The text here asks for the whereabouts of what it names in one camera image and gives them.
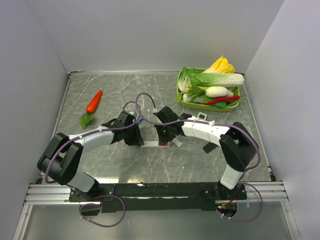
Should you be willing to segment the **white remote battery cover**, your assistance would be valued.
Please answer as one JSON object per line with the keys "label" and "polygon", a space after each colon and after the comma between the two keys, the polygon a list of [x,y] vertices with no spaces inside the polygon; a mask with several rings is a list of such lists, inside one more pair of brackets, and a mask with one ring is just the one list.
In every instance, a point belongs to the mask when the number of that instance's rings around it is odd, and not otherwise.
{"label": "white remote battery cover", "polygon": [[175,144],[177,147],[180,147],[182,145],[182,142],[176,138],[172,140],[172,143]]}

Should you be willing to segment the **white remote control body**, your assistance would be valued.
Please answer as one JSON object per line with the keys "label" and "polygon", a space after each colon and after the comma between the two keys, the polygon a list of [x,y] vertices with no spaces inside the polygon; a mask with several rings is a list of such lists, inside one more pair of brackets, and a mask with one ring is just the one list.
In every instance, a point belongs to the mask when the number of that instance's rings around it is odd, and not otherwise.
{"label": "white remote control body", "polygon": [[170,144],[168,143],[168,146],[159,146],[159,141],[144,141],[143,145],[141,145],[140,147],[141,148],[169,148]]}

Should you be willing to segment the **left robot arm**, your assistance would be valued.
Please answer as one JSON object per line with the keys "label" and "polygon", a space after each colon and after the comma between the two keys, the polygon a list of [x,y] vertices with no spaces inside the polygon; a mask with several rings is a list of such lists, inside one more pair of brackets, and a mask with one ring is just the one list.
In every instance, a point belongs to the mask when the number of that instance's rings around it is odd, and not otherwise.
{"label": "left robot arm", "polygon": [[76,135],[57,133],[37,162],[37,168],[60,185],[78,189],[87,201],[101,193],[99,182],[79,169],[83,154],[96,148],[124,141],[128,146],[144,145],[136,117],[122,111],[98,128]]}

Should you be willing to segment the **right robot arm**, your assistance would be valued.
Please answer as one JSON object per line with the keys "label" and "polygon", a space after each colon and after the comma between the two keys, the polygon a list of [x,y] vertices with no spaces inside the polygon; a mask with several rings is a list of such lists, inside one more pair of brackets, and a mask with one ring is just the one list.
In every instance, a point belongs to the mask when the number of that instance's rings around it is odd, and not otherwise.
{"label": "right robot arm", "polygon": [[201,139],[221,148],[226,168],[219,180],[218,193],[223,199],[230,199],[236,193],[236,186],[248,170],[249,163],[260,155],[258,144],[246,128],[239,122],[223,125],[186,113],[178,116],[168,106],[161,110],[154,109],[153,114],[159,120],[154,126],[160,143],[184,136]]}

